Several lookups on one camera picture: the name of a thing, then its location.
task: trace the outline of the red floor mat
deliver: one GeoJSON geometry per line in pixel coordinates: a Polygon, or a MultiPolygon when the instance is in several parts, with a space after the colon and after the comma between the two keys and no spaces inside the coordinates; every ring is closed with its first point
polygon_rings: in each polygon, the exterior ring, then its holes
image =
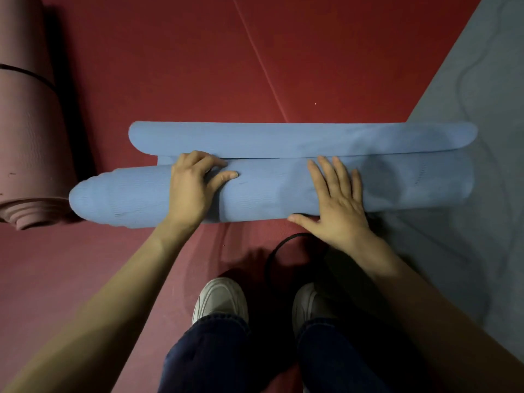
{"type": "MultiPolygon", "coordinates": [[[[401,121],[479,0],[44,0],[60,9],[99,172],[150,165],[135,120],[401,121]]],[[[180,254],[115,392],[155,391],[213,277],[264,255],[286,221],[204,226],[180,254]]],[[[145,239],[88,222],[0,226],[0,386],[145,239]]],[[[303,261],[290,249],[280,260],[303,261]]],[[[300,391],[295,371],[271,391],[300,391]]]]}

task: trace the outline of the hand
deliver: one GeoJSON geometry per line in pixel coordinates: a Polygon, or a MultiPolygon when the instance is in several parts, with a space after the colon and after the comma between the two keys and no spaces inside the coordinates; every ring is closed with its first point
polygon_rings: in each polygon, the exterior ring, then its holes
{"type": "Polygon", "coordinates": [[[352,184],[338,157],[333,157],[333,165],[324,156],[317,159],[325,178],[313,160],[308,160],[308,169],[317,191],[320,220],[315,222],[300,214],[292,214],[288,220],[353,257],[361,240],[375,237],[362,205],[360,174],[357,170],[351,172],[352,184]]]}
{"type": "Polygon", "coordinates": [[[169,212],[166,220],[183,231],[193,233],[206,216],[216,191],[227,181],[239,176],[234,171],[223,171],[209,183],[204,182],[204,176],[214,166],[226,165],[224,160],[203,151],[182,153],[171,167],[169,212]]]}

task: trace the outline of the jeans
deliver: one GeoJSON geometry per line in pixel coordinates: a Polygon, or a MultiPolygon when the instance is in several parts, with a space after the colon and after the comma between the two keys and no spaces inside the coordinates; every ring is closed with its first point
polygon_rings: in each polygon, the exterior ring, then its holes
{"type": "MultiPolygon", "coordinates": [[[[392,391],[364,362],[336,320],[307,321],[298,333],[297,358],[311,393],[392,391]]],[[[158,392],[260,392],[264,386],[256,360],[257,346],[247,323],[231,314],[210,314],[169,351],[158,392]]]]}

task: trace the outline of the white sneaker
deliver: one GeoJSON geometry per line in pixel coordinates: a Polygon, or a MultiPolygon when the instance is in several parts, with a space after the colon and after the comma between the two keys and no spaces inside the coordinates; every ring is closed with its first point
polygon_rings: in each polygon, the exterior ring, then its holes
{"type": "Polygon", "coordinates": [[[316,317],[336,318],[324,299],[315,290],[314,283],[303,285],[295,295],[291,322],[295,336],[307,320],[316,317]]]}
{"type": "Polygon", "coordinates": [[[208,282],[196,301],[193,324],[211,313],[235,314],[249,322],[247,301],[240,285],[227,277],[208,282]]]}

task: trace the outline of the rolled pink yoga mat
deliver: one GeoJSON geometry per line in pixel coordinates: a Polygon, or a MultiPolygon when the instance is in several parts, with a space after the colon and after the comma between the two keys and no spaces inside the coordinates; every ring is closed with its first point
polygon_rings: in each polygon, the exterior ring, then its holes
{"type": "Polygon", "coordinates": [[[0,64],[0,218],[17,230],[55,224],[76,176],[40,0],[0,0],[0,64]]]}

